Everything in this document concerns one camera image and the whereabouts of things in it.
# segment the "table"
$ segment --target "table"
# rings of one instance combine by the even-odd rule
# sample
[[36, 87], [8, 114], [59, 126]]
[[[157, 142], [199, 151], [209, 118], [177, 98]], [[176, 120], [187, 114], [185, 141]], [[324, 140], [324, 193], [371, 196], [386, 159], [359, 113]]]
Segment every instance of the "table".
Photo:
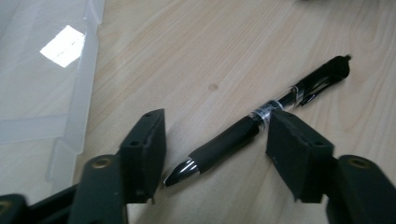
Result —
[[[336, 55], [350, 76], [292, 112], [396, 183], [396, 2], [107, 1], [82, 164], [118, 150], [165, 109], [164, 176], [191, 151]], [[295, 202], [265, 156], [266, 133], [204, 175], [128, 205], [131, 223], [327, 223]]]

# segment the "wood grain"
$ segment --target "wood grain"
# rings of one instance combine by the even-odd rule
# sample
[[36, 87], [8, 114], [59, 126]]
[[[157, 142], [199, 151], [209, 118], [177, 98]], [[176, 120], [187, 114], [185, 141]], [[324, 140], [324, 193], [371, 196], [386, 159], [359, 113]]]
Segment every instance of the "wood grain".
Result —
[[[169, 172], [192, 150], [336, 55], [350, 77], [293, 110], [336, 145], [379, 164], [396, 183], [394, 1], [107, 1], [86, 149], [114, 153], [146, 112], [165, 108]], [[327, 223], [325, 203], [296, 203], [265, 157], [266, 134], [131, 223]]]

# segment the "black rubber grip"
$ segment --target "black rubber grip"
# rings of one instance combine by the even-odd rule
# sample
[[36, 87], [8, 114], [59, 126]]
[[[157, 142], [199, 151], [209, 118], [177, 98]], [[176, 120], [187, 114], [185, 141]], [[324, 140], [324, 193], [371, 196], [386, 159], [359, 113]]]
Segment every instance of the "black rubber grip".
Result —
[[189, 157], [203, 173], [246, 145], [259, 132], [258, 123], [251, 117], [244, 117], [210, 142], [195, 149]]

